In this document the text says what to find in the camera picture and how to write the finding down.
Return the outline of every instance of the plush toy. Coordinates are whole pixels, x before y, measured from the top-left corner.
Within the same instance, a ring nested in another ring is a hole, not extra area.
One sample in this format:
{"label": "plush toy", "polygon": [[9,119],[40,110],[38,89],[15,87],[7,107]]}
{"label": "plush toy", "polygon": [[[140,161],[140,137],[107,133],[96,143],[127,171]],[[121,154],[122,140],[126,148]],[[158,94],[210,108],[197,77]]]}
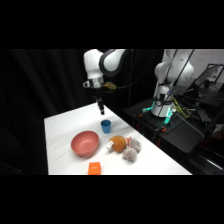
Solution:
{"label": "plush toy", "polygon": [[140,152],[140,143],[136,139],[124,138],[122,136],[114,136],[110,139],[107,145],[107,149],[121,153],[124,150],[123,158],[130,162],[134,162],[137,158],[137,154]]}
{"label": "plush toy", "polygon": [[123,158],[130,162],[134,162],[137,158],[137,154],[141,151],[140,143],[136,139],[130,139],[129,146],[123,153]]}

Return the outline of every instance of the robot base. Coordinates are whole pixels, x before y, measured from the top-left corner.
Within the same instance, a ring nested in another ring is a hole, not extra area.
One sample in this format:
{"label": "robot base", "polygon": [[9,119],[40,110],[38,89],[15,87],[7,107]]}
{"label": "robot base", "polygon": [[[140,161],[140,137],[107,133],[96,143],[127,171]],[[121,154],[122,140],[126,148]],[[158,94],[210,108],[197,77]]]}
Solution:
{"label": "robot base", "polygon": [[157,106],[155,104],[151,111],[152,111],[152,114],[154,114],[157,117],[158,117],[159,113],[160,113],[159,117],[166,117],[167,112],[171,106],[172,106],[172,103],[170,103],[169,105],[164,105],[163,109],[161,110],[161,106]]}

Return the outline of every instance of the black curtain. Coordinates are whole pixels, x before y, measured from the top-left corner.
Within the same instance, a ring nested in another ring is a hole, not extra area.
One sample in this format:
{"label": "black curtain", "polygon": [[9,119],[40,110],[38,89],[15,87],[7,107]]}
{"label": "black curtain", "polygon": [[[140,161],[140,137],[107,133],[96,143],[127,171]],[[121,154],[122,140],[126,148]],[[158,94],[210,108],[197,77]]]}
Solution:
{"label": "black curtain", "polygon": [[[82,86],[87,80],[83,55],[88,50],[0,51],[0,162],[27,174],[48,174],[44,119],[94,103],[91,91]],[[162,55],[163,50],[130,51],[120,74],[105,81],[122,86],[131,73],[132,60],[136,63],[127,84],[146,69],[145,74],[131,89],[107,94],[106,106],[124,118],[124,108],[152,97],[156,84],[153,70]]]}

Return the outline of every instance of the orange plush toy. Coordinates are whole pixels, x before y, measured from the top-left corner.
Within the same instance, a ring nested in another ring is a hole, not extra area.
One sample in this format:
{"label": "orange plush toy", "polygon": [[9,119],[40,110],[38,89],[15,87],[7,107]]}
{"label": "orange plush toy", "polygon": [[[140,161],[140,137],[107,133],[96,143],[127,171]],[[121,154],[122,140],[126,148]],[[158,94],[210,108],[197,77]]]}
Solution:
{"label": "orange plush toy", "polygon": [[109,144],[107,145],[107,149],[121,153],[123,152],[126,147],[129,145],[129,140],[131,138],[124,138],[122,136],[114,136],[110,139]]}

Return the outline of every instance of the orange block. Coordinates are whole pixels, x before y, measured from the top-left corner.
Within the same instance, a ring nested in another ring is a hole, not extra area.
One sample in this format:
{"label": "orange block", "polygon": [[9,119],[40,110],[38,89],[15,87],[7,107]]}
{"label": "orange block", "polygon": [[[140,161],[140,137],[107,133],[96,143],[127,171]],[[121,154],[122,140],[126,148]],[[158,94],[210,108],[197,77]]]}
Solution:
{"label": "orange block", "polygon": [[90,163],[88,175],[91,175],[91,176],[101,175],[100,163]]}

